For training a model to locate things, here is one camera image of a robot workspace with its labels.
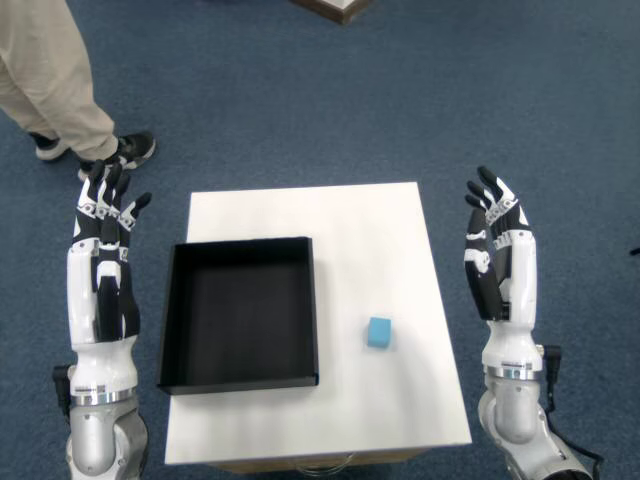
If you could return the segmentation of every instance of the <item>black box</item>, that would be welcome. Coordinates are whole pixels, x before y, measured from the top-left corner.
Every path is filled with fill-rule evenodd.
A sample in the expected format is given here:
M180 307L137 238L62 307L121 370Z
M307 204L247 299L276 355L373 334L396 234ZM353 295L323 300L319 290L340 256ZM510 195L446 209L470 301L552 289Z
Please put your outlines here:
M317 385L311 239L175 245L161 342L172 395Z

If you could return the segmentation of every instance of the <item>blue block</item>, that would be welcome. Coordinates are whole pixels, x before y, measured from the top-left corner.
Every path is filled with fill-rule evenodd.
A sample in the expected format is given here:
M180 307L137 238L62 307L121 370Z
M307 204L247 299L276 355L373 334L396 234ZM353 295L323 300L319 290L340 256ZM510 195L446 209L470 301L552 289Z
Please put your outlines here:
M390 341L391 320L388 318L371 317L369 320L367 345L370 347L387 348Z

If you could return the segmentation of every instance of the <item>white tabletop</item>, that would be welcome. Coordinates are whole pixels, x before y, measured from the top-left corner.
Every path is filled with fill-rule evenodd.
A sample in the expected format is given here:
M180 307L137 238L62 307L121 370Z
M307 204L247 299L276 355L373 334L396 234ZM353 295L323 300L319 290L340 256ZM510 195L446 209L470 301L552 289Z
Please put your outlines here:
M172 396L166 463L470 443L417 184L191 195L188 242L294 236L313 239L320 384Z

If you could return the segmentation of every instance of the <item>khaki pants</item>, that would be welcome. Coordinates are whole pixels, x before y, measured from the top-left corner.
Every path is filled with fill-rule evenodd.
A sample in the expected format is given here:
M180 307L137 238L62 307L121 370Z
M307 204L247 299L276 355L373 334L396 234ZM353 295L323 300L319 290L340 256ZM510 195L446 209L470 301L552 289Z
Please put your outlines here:
M115 153L113 121L93 100L89 57L65 0L0 0L0 108L85 160Z

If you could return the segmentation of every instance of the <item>black sneaker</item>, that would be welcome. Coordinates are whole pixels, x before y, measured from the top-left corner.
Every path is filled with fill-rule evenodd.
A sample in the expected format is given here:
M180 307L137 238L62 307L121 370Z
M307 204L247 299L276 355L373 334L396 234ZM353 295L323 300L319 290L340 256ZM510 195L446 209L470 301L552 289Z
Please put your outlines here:
M116 153L105 159L107 168L119 163L124 170L133 170L146 162L156 149L156 141L151 132L139 132L132 135L118 137L118 149ZM93 162L80 161L78 178L84 182L93 168Z
M30 133L36 142L36 157L43 162L53 162L62 156L69 147L59 138L50 140L38 133Z

